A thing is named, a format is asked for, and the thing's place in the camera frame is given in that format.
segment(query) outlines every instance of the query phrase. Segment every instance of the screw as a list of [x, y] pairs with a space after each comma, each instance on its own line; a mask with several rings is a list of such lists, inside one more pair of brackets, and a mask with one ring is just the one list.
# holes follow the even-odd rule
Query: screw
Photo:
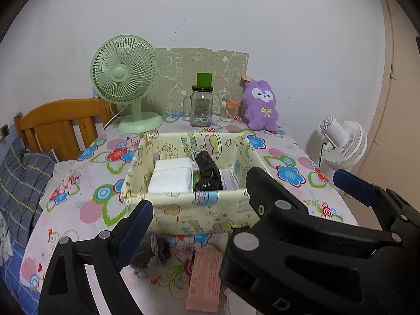
[[264, 205], [258, 206], [258, 214], [261, 216], [264, 214]]
[[99, 233], [99, 238], [100, 239], [106, 239], [111, 235], [110, 231], [102, 231], [101, 233]]
[[397, 243], [400, 243], [400, 242], [401, 242], [401, 237], [400, 237], [398, 234], [396, 234], [396, 233], [392, 233], [391, 237], [392, 237], [392, 239], [394, 239]]
[[234, 236], [234, 244], [243, 251], [253, 251], [260, 246], [260, 240], [252, 233], [239, 232]]
[[275, 204], [278, 208], [284, 209], [285, 211], [291, 209], [291, 205], [285, 200], [277, 200]]
[[69, 238], [68, 237], [63, 237], [58, 242], [62, 245], [67, 244], [69, 242]]

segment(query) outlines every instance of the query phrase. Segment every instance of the fan base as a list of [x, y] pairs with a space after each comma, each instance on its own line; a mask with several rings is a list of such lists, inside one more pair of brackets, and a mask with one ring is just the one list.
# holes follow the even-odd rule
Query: fan base
[[141, 120], [133, 120], [133, 116], [124, 118], [121, 120], [118, 130], [128, 134], [145, 133], [156, 129], [163, 123], [163, 118], [156, 112], [144, 111], [141, 113], [141, 118]]

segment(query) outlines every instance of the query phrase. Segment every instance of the plaid pillow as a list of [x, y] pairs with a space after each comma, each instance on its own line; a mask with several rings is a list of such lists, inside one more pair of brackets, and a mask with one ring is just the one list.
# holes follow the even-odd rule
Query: plaid pillow
[[10, 234], [23, 247], [41, 215], [39, 200], [54, 164], [49, 154], [25, 150], [22, 139], [17, 138], [0, 165], [0, 212]]

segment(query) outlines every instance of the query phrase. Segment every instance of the black jar lid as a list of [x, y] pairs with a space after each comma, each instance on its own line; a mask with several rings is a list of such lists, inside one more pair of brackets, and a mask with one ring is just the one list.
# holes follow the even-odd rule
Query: black jar lid
[[197, 85], [192, 86], [192, 90], [195, 92], [213, 92], [213, 87], [209, 88], [198, 88]]

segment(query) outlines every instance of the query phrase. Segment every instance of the blue bedsheet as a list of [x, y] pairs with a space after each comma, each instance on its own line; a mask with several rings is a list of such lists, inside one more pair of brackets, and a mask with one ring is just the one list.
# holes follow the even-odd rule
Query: blue bedsheet
[[20, 304], [23, 312], [28, 315], [37, 315], [39, 293], [31, 290], [19, 280], [19, 270], [22, 264], [25, 249], [18, 242], [13, 241], [13, 257], [10, 257], [5, 264], [0, 267], [0, 276], [10, 293]]

